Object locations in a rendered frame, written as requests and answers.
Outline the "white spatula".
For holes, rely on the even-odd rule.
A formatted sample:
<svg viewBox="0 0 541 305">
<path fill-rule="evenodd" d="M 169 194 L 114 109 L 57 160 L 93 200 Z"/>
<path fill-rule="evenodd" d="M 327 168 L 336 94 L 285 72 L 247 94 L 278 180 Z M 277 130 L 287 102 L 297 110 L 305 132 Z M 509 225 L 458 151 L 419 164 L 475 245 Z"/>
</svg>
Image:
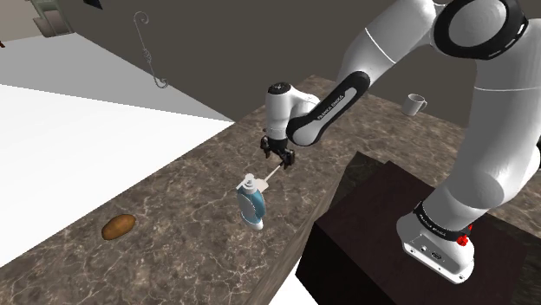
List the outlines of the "white spatula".
<svg viewBox="0 0 541 305">
<path fill-rule="evenodd" d="M 280 163 L 274 170 L 272 170 L 265 178 L 255 178 L 254 179 L 254 185 L 257 187 L 257 189 L 261 192 L 265 191 L 268 187 L 268 180 L 282 167 L 282 163 Z"/>
</svg>

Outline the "blue soap dispenser bottle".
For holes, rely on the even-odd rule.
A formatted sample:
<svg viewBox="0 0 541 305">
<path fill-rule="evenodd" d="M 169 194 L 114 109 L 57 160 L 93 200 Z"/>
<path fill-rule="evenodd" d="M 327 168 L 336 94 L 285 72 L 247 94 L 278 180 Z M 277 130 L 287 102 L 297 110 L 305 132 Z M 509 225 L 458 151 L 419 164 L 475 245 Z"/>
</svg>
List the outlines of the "blue soap dispenser bottle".
<svg viewBox="0 0 541 305">
<path fill-rule="evenodd" d="M 244 176 L 237 186 L 237 200 L 243 222 L 253 230 L 262 230 L 266 213 L 263 191 L 269 185 L 264 179 L 255 178 L 251 173 Z"/>
</svg>

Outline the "dark robot stand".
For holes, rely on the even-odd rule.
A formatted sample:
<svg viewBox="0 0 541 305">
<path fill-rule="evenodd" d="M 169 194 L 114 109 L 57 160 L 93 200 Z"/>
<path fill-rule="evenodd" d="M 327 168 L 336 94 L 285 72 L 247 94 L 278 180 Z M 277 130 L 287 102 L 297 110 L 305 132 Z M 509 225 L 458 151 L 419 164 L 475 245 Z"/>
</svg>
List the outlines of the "dark robot stand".
<svg viewBox="0 0 541 305">
<path fill-rule="evenodd" d="M 396 231 L 432 187 L 387 162 L 319 217 L 297 277 L 319 305 L 541 305 L 536 241 L 490 214 L 473 225 L 472 275 L 453 284 L 406 254 Z"/>
</svg>

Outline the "white mug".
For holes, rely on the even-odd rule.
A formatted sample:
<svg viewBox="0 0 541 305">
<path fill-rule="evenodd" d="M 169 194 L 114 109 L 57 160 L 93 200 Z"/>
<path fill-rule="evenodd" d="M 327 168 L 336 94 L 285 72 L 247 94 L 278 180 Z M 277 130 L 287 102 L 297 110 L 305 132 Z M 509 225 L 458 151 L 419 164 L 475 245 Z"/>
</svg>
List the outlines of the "white mug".
<svg viewBox="0 0 541 305">
<path fill-rule="evenodd" d="M 415 116 L 427 106 L 425 98 L 418 94 L 409 94 L 402 103 L 401 112 L 407 116 Z"/>
</svg>

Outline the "brown potato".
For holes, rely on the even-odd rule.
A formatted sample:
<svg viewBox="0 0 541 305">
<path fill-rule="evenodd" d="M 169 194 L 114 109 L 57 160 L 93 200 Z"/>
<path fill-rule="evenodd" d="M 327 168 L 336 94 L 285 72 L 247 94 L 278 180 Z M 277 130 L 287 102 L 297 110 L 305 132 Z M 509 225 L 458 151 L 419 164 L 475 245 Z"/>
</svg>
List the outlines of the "brown potato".
<svg viewBox="0 0 541 305">
<path fill-rule="evenodd" d="M 136 218 L 133 215 L 121 214 L 111 218 L 101 229 L 101 237 L 104 240 L 113 240 L 127 234 L 135 225 Z"/>
</svg>

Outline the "grey curled wall hook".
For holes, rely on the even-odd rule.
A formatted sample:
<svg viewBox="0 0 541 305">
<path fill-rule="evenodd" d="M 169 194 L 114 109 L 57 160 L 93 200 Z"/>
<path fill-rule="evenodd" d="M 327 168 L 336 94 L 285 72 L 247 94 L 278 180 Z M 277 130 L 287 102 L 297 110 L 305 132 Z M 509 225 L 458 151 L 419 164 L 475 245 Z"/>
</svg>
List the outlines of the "grey curled wall hook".
<svg viewBox="0 0 541 305">
<path fill-rule="evenodd" d="M 150 69 L 150 74 L 153 77 L 153 81 L 154 81 L 155 85 L 158 88 L 165 89 L 165 88 L 167 88 L 169 86 L 168 80 L 166 78 L 159 78 L 155 74 L 155 71 L 153 69 L 153 57 L 152 57 L 152 54 L 151 54 L 150 50 L 147 48 L 147 46 L 146 46 L 146 44 L 144 42 L 144 39 L 143 39 L 143 37 L 141 35 L 141 31 L 140 31 L 140 25 L 141 24 L 148 24 L 149 23 L 149 16 L 148 16 L 148 14 L 146 12 L 139 10 L 139 11 L 136 11 L 134 13 L 133 21 L 134 21 L 134 26 L 135 26 L 136 31 L 137 31 L 137 36 L 139 37 L 139 40 L 140 40 L 142 56 L 145 59 L 145 61 L 147 62 L 147 65 L 148 65 L 148 67 Z"/>
</svg>

